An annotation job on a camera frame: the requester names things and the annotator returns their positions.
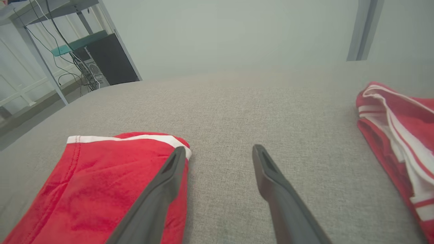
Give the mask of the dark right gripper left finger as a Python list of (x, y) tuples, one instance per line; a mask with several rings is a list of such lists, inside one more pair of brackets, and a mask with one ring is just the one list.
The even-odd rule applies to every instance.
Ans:
[(115, 228), (107, 244), (161, 243), (169, 206), (180, 191), (185, 160), (186, 148), (175, 148)]

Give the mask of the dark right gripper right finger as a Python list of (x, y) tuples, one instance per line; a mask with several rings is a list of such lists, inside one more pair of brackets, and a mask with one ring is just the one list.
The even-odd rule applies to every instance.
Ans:
[(267, 201), (278, 244), (330, 244), (331, 241), (296, 190), (262, 145), (252, 151), (256, 183)]

